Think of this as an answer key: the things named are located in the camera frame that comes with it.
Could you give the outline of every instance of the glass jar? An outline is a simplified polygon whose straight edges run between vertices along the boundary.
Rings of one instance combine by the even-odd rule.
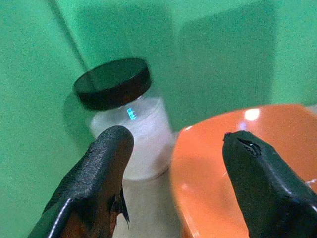
[[[134,148],[124,180],[152,179],[168,168],[172,131],[144,60],[126,58],[100,65],[83,74],[74,91],[85,108],[95,111],[88,122],[95,138],[114,125],[131,131]]]

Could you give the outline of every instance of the green surface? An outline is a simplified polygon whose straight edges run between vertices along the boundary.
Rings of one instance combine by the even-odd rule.
[[[144,57],[175,130],[254,105],[317,103],[317,3],[2,0],[0,237],[25,237],[92,141],[71,93]]]

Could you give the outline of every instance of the white surface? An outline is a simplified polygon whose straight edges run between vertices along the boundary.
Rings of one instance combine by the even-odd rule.
[[[130,224],[120,214],[113,238],[180,238],[169,171],[148,182],[124,182],[123,191]]]
[[[123,175],[125,180],[147,180],[166,171],[172,151],[172,132],[162,98],[140,97],[118,109],[97,112],[90,129],[97,138],[114,125],[126,127],[134,138],[133,152]]]

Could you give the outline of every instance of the orange plate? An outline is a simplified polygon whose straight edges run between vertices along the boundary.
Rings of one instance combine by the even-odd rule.
[[[238,130],[271,144],[304,181],[317,179],[317,117],[301,105],[244,109],[185,128],[171,163],[184,237],[248,237],[221,151],[224,134]],[[317,182],[311,188],[317,192]]]

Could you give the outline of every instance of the jar lid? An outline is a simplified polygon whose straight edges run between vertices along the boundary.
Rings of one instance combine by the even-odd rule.
[[[82,104],[92,110],[108,110],[127,104],[151,85],[146,62],[125,58],[102,64],[80,76],[74,92]]]

